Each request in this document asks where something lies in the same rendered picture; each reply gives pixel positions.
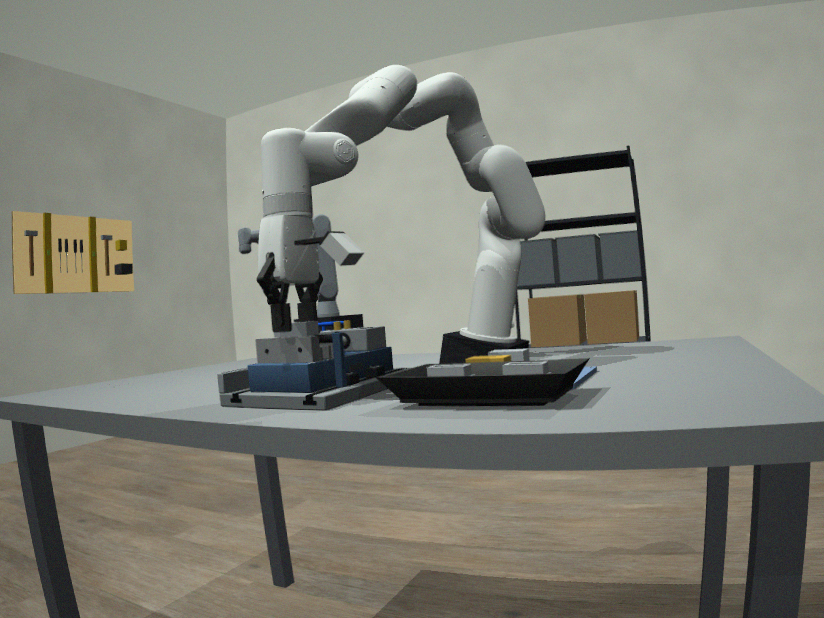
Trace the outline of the yellow rectangular block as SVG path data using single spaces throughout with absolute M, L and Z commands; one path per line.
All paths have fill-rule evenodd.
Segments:
M 474 356 L 466 359 L 466 363 L 511 361 L 511 355 Z

